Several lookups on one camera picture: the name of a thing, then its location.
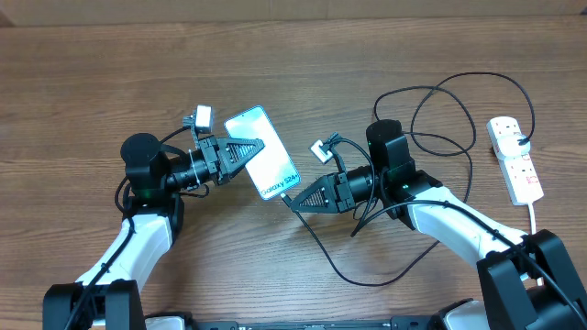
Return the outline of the Samsung Galaxy smartphone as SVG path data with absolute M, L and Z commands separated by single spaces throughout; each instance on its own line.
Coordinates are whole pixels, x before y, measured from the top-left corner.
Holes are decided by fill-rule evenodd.
M 228 119 L 225 129 L 231 138 L 260 139 L 264 148 L 246 169 L 263 200 L 281 195 L 301 182 L 297 168 L 261 105 Z

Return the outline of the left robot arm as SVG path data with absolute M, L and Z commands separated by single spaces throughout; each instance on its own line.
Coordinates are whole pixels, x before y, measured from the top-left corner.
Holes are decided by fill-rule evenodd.
M 121 147 L 126 176 L 115 192 L 121 229 L 105 254 L 75 282 L 45 293 L 45 329 L 194 329 L 190 313 L 146 315 L 140 292 L 160 258 L 183 228 L 183 197 L 209 182 L 234 178 L 265 144 L 262 140 L 216 138 L 195 141 L 184 152 L 152 134 L 138 133 Z

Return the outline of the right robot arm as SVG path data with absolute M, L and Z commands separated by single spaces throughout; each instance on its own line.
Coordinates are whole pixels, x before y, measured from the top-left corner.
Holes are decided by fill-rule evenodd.
M 417 329 L 583 329 L 586 291 L 561 240 L 541 230 L 529 235 L 474 210 L 441 181 L 417 170 L 400 122 L 379 120 L 366 129 L 368 165 L 346 170 L 335 147 L 338 134 L 312 152 L 334 159 L 325 175 L 285 202 L 297 215 L 343 214 L 379 199 L 382 212 L 447 246 L 478 272 L 482 299 L 465 299 L 426 317 L 394 318 Z

